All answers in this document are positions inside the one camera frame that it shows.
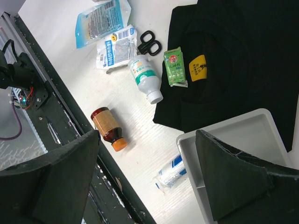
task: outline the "plastic package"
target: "plastic package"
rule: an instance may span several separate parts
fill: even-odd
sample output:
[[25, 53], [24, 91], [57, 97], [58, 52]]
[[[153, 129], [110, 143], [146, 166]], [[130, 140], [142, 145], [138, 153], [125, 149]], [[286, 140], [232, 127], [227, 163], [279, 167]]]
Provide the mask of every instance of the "plastic package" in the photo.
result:
[[186, 174], [186, 169], [181, 155], [166, 164], [154, 178], [156, 186], [164, 192], [165, 188], [172, 188], [179, 183], [179, 179]]
[[137, 32], [132, 25], [97, 42], [97, 68], [108, 70], [127, 65], [137, 55]]
[[150, 104], [159, 103], [163, 99], [160, 92], [160, 79], [156, 76], [147, 57], [137, 55], [129, 61], [128, 66], [139, 91], [146, 94]]
[[131, 7], [127, 0], [112, 0], [78, 15], [76, 46], [82, 48], [128, 24]]
[[164, 62], [169, 85], [188, 87], [181, 47], [164, 52]]

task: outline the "medical supply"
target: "medical supply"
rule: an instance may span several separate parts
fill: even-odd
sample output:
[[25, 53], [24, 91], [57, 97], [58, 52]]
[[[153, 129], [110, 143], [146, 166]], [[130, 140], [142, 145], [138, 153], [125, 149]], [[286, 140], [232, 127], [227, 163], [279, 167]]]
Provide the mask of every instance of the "medical supply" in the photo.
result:
[[181, 48], [164, 52], [164, 62], [169, 85], [188, 87]]
[[116, 152], [127, 146], [127, 142], [121, 136], [122, 128], [119, 126], [107, 107], [101, 107], [91, 114], [91, 119], [105, 141], [111, 143]]
[[164, 191], [164, 188], [172, 188], [178, 180], [186, 174], [186, 169], [181, 155], [165, 165], [154, 178], [156, 186]]
[[127, 0], [112, 0], [78, 15], [76, 45], [82, 48], [127, 26], [131, 7]]
[[160, 80], [156, 76], [150, 62], [144, 55], [137, 55], [129, 61], [131, 73], [139, 91], [146, 94], [150, 104], [156, 104], [163, 99], [160, 92]]
[[[147, 35], [150, 35], [151, 38], [149, 41], [145, 41], [144, 38], [145, 36]], [[162, 45], [159, 41], [155, 40], [155, 34], [148, 30], [148, 31], [145, 31], [141, 36], [140, 36], [140, 41], [141, 41], [141, 44], [138, 46], [138, 50], [140, 52], [140, 54], [142, 55], [145, 55], [146, 53], [148, 53], [149, 55], [151, 56], [155, 56], [157, 54], [159, 54], [162, 50]], [[154, 52], [151, 51], [151, 48], [154, 46], [154, 45], [157, 45], [158, 46], [158, 49]]]
[[97, 68], [108, 70], [127, 65], [137, 55], [137, 32], [132, 25], [97, 42]]

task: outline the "bottle label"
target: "bottle label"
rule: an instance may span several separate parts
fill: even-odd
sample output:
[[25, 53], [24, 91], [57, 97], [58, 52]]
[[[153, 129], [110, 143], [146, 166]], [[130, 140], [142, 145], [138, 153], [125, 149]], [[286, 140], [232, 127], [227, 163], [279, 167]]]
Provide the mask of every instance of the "bottle label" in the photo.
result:
[[94, 116], [93, 122], [102, 136], [105, 136], [110, 130], [119, 127], [110, 111], [102, 111], [101, 113], [98, 113]]
[[138, 59], [131, 64], [131, 73], [133, 74], [137, 85], [146, 77], [156, 76], [148, 59]]

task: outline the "bottle cap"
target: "bottle cap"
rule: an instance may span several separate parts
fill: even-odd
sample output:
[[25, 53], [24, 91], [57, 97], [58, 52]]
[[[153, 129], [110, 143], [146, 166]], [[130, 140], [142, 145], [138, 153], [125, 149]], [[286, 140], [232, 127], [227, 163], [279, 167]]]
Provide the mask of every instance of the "bottle cap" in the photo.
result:
[[124, 138], [116, 140], [114, 143], [112, 143], [112, 147], [116, 152], [121, 151], [127, 146], [127, 142]]
[[160, 90], [151, 92], [149, 95], [147, 95], [147, 97], [148, 97], [150, 104], [159, 103], [163, 99], [163, 96], [162, 96], [162, 93], [160, 92]]

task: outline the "green medicine box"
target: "green medicine box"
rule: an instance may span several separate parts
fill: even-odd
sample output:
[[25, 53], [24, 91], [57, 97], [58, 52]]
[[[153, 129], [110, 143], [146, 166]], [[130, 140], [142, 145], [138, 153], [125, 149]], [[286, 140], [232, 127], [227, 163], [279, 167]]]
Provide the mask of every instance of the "green medicine box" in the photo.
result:
[[164, 52], [164, 62], [167, 71], [168, 82], [170, 86], [187, 87], [183, 53], [181, 48], [168, 50]]

